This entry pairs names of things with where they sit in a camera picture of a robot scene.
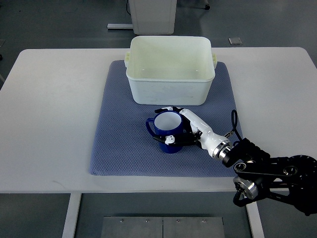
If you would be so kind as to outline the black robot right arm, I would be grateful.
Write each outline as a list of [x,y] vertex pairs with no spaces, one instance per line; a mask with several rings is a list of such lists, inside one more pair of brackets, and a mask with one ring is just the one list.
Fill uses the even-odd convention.
[[243,207],[266,198],[290,204],[306,216],[317,212],[317,161],[307,155],[271,157],[237,131],[238,115],[231,112],[233,146],[217,154],[223,165],[236,173],[233,202]]

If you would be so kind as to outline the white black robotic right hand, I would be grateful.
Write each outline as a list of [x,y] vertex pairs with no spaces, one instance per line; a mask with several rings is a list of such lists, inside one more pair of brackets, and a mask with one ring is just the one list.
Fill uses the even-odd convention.
[[[219,160],[224,159],[226,153],[231,150],[230,141],[225,136],[215,134],[212,128],[191,110],[173,106],[157,109],[155,113],[159,114],[165,111],[179,113],[183,119],[184,127],[182,134],[167,136],[166,144],[181,147],[197,145],[201,149],[207,150],[212,158]],[[163,142],[162,138],[154,138],[154,140]]]

